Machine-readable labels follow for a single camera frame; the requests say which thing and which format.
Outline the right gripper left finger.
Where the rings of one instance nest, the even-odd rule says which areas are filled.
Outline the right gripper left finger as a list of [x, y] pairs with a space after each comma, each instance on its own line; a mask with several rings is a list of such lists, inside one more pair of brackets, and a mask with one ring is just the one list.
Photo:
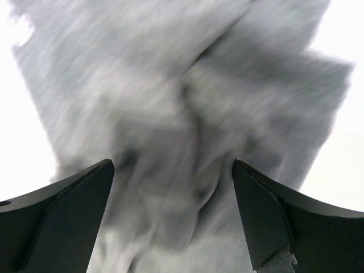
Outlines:
[[104, 159], [1, 201], [1, 273], [86, 272], [113, 177], [114, 165]]

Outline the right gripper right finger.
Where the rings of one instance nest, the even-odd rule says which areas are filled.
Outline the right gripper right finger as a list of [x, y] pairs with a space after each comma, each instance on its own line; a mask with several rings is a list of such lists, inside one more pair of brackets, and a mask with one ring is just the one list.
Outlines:
[[256, 272], [363, 272], [363, 213], [315, 200], [235, 160], [234, 189]]

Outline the grey t shirt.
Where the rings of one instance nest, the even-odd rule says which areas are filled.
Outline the grey t shirt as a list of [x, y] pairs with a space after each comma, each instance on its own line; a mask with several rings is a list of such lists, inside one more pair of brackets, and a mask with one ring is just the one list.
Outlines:
[[299, 189], [353, 68], [309, 51], [329, 1], [12, 1], [61, 180], [113, 186], [89, 272], [251, 272], [239, 159]]

